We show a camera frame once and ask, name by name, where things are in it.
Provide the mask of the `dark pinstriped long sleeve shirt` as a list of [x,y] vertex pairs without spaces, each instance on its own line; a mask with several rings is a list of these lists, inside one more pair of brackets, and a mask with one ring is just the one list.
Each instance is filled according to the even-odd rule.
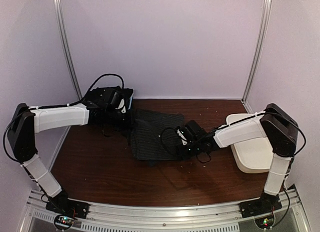
[[176,147],[182,144],[175,129],[184,124],[181,113],[161,113],[133,109],[134,124],[128,137],[133,157],[140,161],[182,161],[177,158]]

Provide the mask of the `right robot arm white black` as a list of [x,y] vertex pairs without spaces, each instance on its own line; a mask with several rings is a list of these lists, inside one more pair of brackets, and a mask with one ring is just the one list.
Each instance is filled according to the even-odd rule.
[[256,202],[256,208],[265,213],[277,202],[284,180],[289,175],[298,154],[297,141],[301,130],[284,110],[271,103],[263,111],[248,114],[238,121],[228,121],[210,132],[206,132],[194,120],[177,127],[175,132],[179,139],[176,151],[183,158],[210,154],[260,138],[267,139],[273,155],[263,191]]

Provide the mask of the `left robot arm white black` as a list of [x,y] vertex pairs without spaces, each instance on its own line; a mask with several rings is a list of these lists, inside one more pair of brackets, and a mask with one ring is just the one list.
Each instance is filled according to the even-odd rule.
[[114,125],[132,123],[134,91],[130,88],[104,87],[87,91],[78,102],[29,107],[18,104],[3,140],[9,141],[13,161],[19,163],[52,201],[61,214],[72,209],[68,194],[38,155],[35,134],[70,126]]

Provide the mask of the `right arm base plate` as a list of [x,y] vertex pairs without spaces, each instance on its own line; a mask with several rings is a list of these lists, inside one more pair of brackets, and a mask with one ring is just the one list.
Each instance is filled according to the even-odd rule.
[[258,199],[241,202],[239,204],[239,208],[242,218],[247,218],[271,213],[275,210],[281,209],[282,204],[279,198],[269,199],[260,197]]

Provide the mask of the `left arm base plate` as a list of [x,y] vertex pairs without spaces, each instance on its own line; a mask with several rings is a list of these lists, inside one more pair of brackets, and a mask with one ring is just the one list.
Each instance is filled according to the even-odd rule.
[[46,210],[67,215],[68,217],[86,219],[89,204],[68,198],[50,198],[45,208]]

